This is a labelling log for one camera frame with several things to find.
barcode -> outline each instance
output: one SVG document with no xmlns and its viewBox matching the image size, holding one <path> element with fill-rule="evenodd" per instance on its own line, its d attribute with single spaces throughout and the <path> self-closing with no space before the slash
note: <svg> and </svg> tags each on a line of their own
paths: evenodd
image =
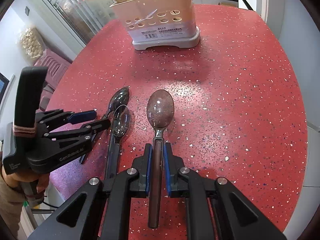
<svg viewBox="0 0 320 240">
<path fill-rule="evenodd" d="M 144 35 L 146 37 L 146 39 L 154 39 L 154 38 L 157 38 L 158 35 L 156 33 L 151 33 L 151 34 L 145 34 Z"/>
<path fill-rule="evenodd" d="M 149 34 L 149 33 L 156 33 L 157 31 L 146 31 L 146 32 L 141 32 L 142 34 Z"/>
</svg>

label sticker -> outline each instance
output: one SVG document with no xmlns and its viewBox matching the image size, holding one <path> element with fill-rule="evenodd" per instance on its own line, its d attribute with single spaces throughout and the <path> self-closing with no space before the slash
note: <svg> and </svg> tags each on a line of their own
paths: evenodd
<svg viewBox="0 0 320 240">
<path fill-rule="evenodd" d="M 136 30 L 128 31 L 135 42 L 192 37 L 196 32 L 196 28 L 188 23 L 169 23 L 147 28 L 135 26 L 135 28 Z"/>
</svg>

speckled countertop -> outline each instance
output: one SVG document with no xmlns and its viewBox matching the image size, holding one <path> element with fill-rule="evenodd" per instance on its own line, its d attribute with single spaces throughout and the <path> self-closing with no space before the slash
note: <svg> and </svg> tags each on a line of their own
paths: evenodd
<svg viewBox="0 0 320 240">
<path fill-rule="evenodd" d="M 175 155 L 202 176 L 225 176 L 284 230 L 299 198 L 307 154 L 307 125 L 297 79 L 279 42 L 253 11 L 195 5 L 199 45 L 136 51 L 119 22 L 106 25 L 71 64 L 48 109 L 98 109 L 130 86 L 134 127 L 122 143 L 120 171 L 152 143 L 146 117 L 157 89 L 171 93 L 174 121 L 164 133 Z M 85 165 L 75 160 L 52 172 L 68 198 L 89 178 L 102 178 L 107 137 Z M 147 227 L 148 200 L 132 199 L 130 239 L 186 239 L 182 200 L 166 197 L 160 226 Z"/>
</svg>

utensil holder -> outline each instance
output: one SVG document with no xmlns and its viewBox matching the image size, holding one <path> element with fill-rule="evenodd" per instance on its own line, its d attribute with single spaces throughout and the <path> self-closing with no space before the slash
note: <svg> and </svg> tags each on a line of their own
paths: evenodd
<svg viewBox="0 0 320 240">
<path fill-rule="evenodd" d="M 135 49 L 172 45 L 192 48 L 200 41 L 192 0 L 121 0 L 113 8 Z"/>
</svg>

metal spoon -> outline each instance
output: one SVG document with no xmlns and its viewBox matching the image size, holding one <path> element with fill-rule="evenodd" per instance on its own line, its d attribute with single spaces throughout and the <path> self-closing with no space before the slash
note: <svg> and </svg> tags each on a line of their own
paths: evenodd
<svg viewBox="0 0 320 240">
<path fill-rule="evenodd" d="M 162 165 L 163 165 L 163 132 L 174 116 L 172 96 L 165 90 L 157 90 L 148 101 L 147 118 L 153 129 L 153 153 L 150 169 L 150 195 L 148 226 L 157 228 L 159 225 Z"/>
<path fill-rule="evenodd" d="M 110 99 L 108 110 L 102 118 L 107 118 L 108 115 L 115 111 L 121 105 L 127 105 L 129 101 L 129 87 L 119 89 Z"/>
<path fill-rule="evenodd" d="M 129 108 L 125 105 L 121 105 L 115 110 L 111 121 L 111 131 L 115 139 L 111 140 L 109 144 L 105 179 L 110 179 L 117 174 L 118 159 L 120 154 L 120 140 L 127 132 L 129 124 Z"/>
<path fill-rule="evenodd" d="M 106 113 L 102 116 L 101 119 L 105 119 L 108 117 L 108 115 L 115 111 L 119 106 L 121 105 L 127 105 L 129 102 L 129 87 L 123 87 L 119 89 L 110 99 L 109 105 L 108 105 L 108 110 Z M 95 133 L 91 137 L 91 141 L 93 142 L 94 139 L 96 138 L 97 134 Z M 84 164 L 84 161 L 87 159 L 89 153 L 86 155 L 82 155 L 79 159 L 80 164 Z"/>
</svg>

